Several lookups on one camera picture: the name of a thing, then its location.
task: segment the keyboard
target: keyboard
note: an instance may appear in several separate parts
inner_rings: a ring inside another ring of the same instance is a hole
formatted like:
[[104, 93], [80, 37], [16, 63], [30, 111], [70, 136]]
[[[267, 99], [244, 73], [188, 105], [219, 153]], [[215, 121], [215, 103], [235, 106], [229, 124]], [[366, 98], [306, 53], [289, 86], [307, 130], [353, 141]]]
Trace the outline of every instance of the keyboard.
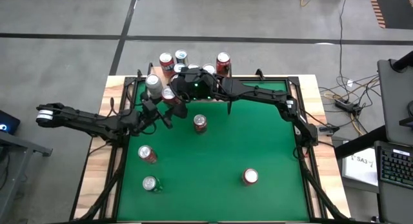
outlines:
[[413, 188], [413, 148], [381, 147], [379, 150], [380, 179], [395, 185]]

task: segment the soda can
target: soda can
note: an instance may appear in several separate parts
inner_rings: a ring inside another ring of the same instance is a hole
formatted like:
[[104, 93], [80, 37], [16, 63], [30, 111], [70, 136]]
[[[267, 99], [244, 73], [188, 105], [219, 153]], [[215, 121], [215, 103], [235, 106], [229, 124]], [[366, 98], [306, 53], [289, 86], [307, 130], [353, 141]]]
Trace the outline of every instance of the soda can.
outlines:
[[188, 65], [188, 53], [184, 50], [177, 50], [175, 52], [176, 63]]
[[169, 106], [179, 103], [179, 99], [175, 96], [169, 86], [162, 89], [162, 100]]
[[207, 131], [207, 118], [204, 115], [198, 114], [194, 117], [194, 129], [198, 134]]
[[245, 185], [252, 185], [258, 181], [258, 172], [252, 168], [248, 168], [243, 172], [242, 180]]
[[159, 56], [159, 62], [161, 63], [162, 71], [164, 75], [171, 76], [174, 73], [174, 58], [169, 53], [162, 53]]
[[217, 56], [217, 74], [226, 76], [230, 71], [231, 67], [231, 58], [230, 55], [226, 52], [221, 52]]
[[178, 78], [178, 76], [179, 76], [178, 74], [172, 76], [172, 78], [170, 79], [170, 81], [173, 82], [173, 80], [176, 79], [176, 78]]
[[214, 75], [216, 73], [215, 67], [212, 64], [205, 64], [202, 67], [203, 70], [206, 70], [207, 72], [209, 72], [209, 74]]
[[142, 186], [149, 192], [160, 192], [162, 190], [161, 182], [155, 176], [147, 176], [142, 181]]
[[188, 65], [188, 68], [189, 68], [189, 69], [191, 69], [191, 68], [199, 68], [199, 65], [190, 64], [190, 65]]
[[145, 80], [145, 85], [148, 88], [150, 97], [157, 99], [162, 96], [162, 82], [157, 75], [150, 74], [149, 76], [147, 76]]
[[184, 67], [185, 65], [183, 63], [177, 63], [174, 66], [174, 73], [180, 73], [181, 69]]
[[137, 155], [148, 163], [156, 163], [157, 161], [157, 156], [154, 149], [152, 149], [152, 147], [149, 147], [148, 145], [139, 147], [139, 149], [137, 150]]

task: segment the white paper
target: white paper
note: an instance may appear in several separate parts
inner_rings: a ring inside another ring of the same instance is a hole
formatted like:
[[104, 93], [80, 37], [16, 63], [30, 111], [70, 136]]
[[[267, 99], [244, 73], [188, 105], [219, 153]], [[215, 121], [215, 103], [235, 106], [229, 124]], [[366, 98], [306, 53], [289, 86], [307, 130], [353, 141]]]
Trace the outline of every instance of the white paper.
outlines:
[[353, 87], [353, 80], [349, 79], [347, 81], [347, 86], [349, 86], [350, 88]]
[[368, 148], [343, 159], [343, 176], [378, 186], [374, 149]]
[[399, 153], [399, 154], [403, 154], [403, 155], [405, 155], [405, 156], [410, 156], [410, 153], [408, 153], [408, 152], [404, 152], [404, 151], [401, 151], [401, 150], [396, 150], [396, 149], [393, 149], [393, 152], [395, 152], [395, 153]]

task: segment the wooden board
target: wooden board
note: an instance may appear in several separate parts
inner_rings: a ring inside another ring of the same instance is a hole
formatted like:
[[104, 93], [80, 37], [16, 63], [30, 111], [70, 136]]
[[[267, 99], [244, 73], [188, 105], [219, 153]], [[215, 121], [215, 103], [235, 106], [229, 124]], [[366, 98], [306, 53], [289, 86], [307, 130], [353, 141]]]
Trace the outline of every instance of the wooden board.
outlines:
[[[160, 75], [164, 85], [167, 84], [167, 79], [163, 76], [160, 67], [154, 67], [152, 73]], [[288, 77], [297, 76], [299, 78], [301, 86], [301, 94], [303, 97], [305, 110], [312, 114], [318, 120], [326, 123], [326, 117], [319, 95], [317, 79], [315, 75], [267, 75], [268, 77]], [[115, 100], [115, 108], [119, 108], [121, 100], [121, 94], [123, 89], [123, 82], [126, 76], [108, 76], [105, 93], [103, 94], [103, 100], [99, 114], [107, 115], [110, 111], [109, 101], [113, 97]], [[307, 117], [309, 123], [319, 125], [317, 121], [314, 121], [311, 117]], [[331, 143], [331, 138], [319, 135], [319, 140], [327, 143]], [[103, 141], [100, 138], [94, 138], [91, 143], [90, 150], [93, 150], [101, 145]], [[76, 205], [76, 211], [74, 218], [80, 218], [94, 201], [100, 195], [105, 184], [106, 173], [108, 168], [108, 162], [110, 157], [110, 148], [105, 147], [97, 152], [94, 152], [86, 163], [86, 170], [83, 177], [81, 191], [79, 193], [79, 199]], [[314, 147], [314, 153], [316, 155], [318, 172], [321, 180], [321, 186], [327, 193], [333, 204], [342, 212], [345, 216], [350, 217], [350, 211], [347, 205], [347, 199], [343, 184], [341, 182], [341, 176], [339, 173], [336, 156], [334, 149], [328, 145], [319, 144]], [[319, 217], [319, 209], [317, 196], [314, 189], [311, 188], [311, 196], [316, 216]], [[114, 189], [110, 195], [108, 211], [106, 216], [111, 215], [113, 205]]]

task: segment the gray floor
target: gray floor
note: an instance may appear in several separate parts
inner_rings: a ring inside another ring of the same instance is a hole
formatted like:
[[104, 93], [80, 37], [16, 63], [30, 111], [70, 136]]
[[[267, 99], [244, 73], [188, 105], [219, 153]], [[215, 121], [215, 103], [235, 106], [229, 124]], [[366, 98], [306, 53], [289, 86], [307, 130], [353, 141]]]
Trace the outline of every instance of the gray floor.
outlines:
[[[128, 35], [339, 39], [342, 1], [311, 0], [300, 8], [299, 0], [138, 0]], [[130, 0], [0, 0], [0, 32], [120, 35], [129, 4]], [[347, 0], [343, 26], [344, 39], [413, 39], [411, 30], [378, 27], [369, 0]], [[52, 157], [36, 156], [30, 163], [28, 181], [21, 188], [25, 195], [15, 201], [10, 222], [66, 221], [90, 138], [65, 128], [38, 127], [35, 107], [62, 102], [97, 112], [117, 41], [2, 38], [0, 46], [0, 109], [21, 119], [18, 136], [54, 148]], [[266, 74], [315, 74], [323, 87], [336, 85], [339, 69], [337, 45], [127, 41], [117, 75], [146, 72], [149, 62], [157, 64], [160, 53], [178, 48], [188, 50], [192, 63], [211, 63], [218, 52], [227, 51], [235, 74], [251, 74], [257, 68]], [[353, 80], [371, 76], [378, 59], [398, 58], [410, 50], [411, 46], [345, 45], [343, 75]], [[374, 105], [360, 118], [367, 130], [383, 124], [380, 97], [371, 94]], [[327, 113], [327, 118], [335, 125], [348, 121], [341, 113]], [[358, 136], [351, 125], [336, 135]], [[375, 194], [352, 188], [346, 188], [346, 194], [354, 218], [368, 220], [378, 214]]]

